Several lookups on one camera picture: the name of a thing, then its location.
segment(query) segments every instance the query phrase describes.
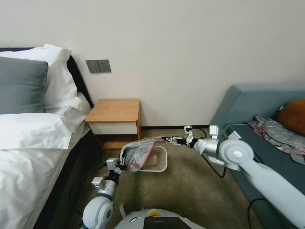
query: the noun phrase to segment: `light switch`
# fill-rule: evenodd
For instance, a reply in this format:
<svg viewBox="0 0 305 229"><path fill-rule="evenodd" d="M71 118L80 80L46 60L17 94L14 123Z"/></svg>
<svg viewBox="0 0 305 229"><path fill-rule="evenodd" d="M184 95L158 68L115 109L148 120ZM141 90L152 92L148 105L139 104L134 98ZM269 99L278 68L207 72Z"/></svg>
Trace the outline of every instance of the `light switch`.
<svg viewBox="0 0 305 229"><path fill-rule="evenodd" d="M111 72L109 60L98 60L98 66L101 73Z"/></svg>
<svg viewBox="0 0 305 229"><path fill-rule="evenodd" d="M111 72L109 60L86 60L90 73L109 73Z"/></svg>

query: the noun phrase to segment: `black headboard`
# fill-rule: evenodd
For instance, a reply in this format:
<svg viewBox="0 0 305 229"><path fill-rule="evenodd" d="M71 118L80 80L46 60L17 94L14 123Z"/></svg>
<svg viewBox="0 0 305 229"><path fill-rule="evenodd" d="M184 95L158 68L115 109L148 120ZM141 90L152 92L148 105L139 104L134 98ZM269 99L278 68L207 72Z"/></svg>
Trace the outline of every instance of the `black headboard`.
<svg viewBox="0 0 305 229"><path fill-rule="evenodd" d="M0 52L3 52L3 51L15 52L15 51L21 51L21 50L28 50L28 49L32 49L32 48L0 48ZM85 96L88 103L90 104L90 107L93 108L93 103L90 99L90 96L89 96L88 90L86 88L86 85L84 83L84 80L82 78L82 75L80 74L79 69L72 56L70 56L69 60L67 61L67 67L73 77L77 91L81 92Z"/></svg>

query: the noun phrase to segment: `white pillowcase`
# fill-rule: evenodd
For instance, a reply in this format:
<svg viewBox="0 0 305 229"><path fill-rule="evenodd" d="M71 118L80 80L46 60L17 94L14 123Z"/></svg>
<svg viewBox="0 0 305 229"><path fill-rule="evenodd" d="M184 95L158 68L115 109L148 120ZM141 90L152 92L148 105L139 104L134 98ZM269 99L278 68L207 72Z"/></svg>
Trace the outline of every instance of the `white pillowcase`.
<svg viewBox="0 0 305 229"><path fill-rule="evenodd" d="M49 64L43 109L72 106L78 108L81 100L76 96L77 88L67 68L71 49L44 45L23 51L0 52L2 57L47 61Z"/></svg>
<svg viewBox="0 0 305 229"><path fill-rule="evenodd" d="M49 113L0 115L0 150L68 149L75 126L63 116Z"/></svg>

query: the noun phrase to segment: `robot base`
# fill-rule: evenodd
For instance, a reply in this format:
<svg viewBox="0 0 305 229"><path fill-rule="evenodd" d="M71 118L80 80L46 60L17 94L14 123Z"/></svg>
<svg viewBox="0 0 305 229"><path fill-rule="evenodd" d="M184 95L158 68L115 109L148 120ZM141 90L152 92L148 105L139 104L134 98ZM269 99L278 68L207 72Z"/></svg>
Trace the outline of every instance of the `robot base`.
<svg viewBox="0 0 305 229"><path fill-rule="evenodd" d="M163 209L143 209L141 211L131 212L115 227L115 229L143 229L145 217L154 216L156 218L162 217L178 217L181 219L189 228L192 229L205 229L192 221L183 218L177 213L170 212Z"/></svg>

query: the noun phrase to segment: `white drawer front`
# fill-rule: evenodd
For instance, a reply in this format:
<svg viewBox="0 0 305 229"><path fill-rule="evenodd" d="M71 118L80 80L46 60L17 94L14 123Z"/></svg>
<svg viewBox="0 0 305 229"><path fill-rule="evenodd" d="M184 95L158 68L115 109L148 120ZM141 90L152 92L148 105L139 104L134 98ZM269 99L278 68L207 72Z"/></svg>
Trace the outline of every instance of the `white drawer front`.
<svg viewBox="0 0 305 229"><path fill-rule="evenodd" d="M92 122L89 125L94 134L137 134L135 122Z"/></svg>

